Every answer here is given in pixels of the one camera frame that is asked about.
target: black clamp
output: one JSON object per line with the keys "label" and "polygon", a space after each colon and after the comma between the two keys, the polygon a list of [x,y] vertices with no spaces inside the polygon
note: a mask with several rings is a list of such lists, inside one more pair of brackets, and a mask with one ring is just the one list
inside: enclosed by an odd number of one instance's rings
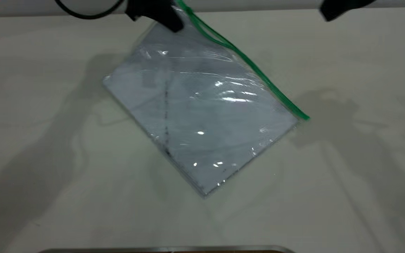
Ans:
{"label": "black clamp", "polygon": [[[83,15],[76,13],[66,7],[61,0],[55,0],[57,5],[70,14],[79,19],[100,19],[113,13],[124,0],[118,0],[110,9],[95,15]],[[173,32],[178,32],[183,29],[184,23],[179,18],[172,7],[172,0],[128,0],[125,13],[136,21],[139,17],[145,16],[163,24]]]}

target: green zipper seal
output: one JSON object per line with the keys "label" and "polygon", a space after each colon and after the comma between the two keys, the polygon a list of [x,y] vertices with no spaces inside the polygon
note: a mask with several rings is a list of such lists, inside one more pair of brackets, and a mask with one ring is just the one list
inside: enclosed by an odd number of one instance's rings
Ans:
{"label": "green zipper seal", "polygon": [[[195,25],[196,29],[204,35],[204,37],[208,38],[212,42],[217,43],[218,45],[222,45],[225,48],[229,48],[230,50],[234,51],[240,58],[243,59],[243,61],[246,62],[246,64],[251,67],[251,69],[256,72],[256,74],[260,77],[260,79],[265,82],[265,84],[268,86],[270,91],[272,91],[276,97],[278,97],[281,102],[297,117],[302,118],[303,120],[309,120],[310,117],[305,114],[301,109],[299,109],[293,102],[291,102],[288,97],[286,97],[274,84],[271,82],[271,80],[262,72],[262,70],[257,67],[257,65],[249,59],[248,56],[246,56],[245,53],[240,51],[234,44],[232,44],[229,40],[227,40],[225,37],[223,37],[221,34],[216,32],[215,30],[212,29],[212,27],[209,27],[208,24],[206,24],[204,21],[202,21],[198,16],[195,15],[193,10],[188,7],[183,0],[176,0],[178,5],[187,13],[188,17],[190,18],[190,21]],[[206,30],[207,29],[211,34],[213,34],[215,37],[217,37],[219,40],[215,39],[211,35],[209,35]]]}

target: plastic bag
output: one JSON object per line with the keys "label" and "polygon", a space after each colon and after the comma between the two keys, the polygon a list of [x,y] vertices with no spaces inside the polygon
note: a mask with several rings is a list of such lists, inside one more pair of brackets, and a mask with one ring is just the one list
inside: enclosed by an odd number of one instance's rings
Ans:
{"label": "plastic bag", "polygon": [[207,196],[299,117],[237,55],[176,10],[185,28],[172,33],[155,24],[104,84]]}

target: table surface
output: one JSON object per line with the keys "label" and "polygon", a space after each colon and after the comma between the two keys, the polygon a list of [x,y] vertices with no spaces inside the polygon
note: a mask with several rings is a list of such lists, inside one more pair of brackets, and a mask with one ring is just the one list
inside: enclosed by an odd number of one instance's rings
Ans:
{"label": "table surface", "polygon": [[203,200],[101,85],[150,20],[0,18],[0,253],[405,252],[405,8],[200,16],[312,120]]}

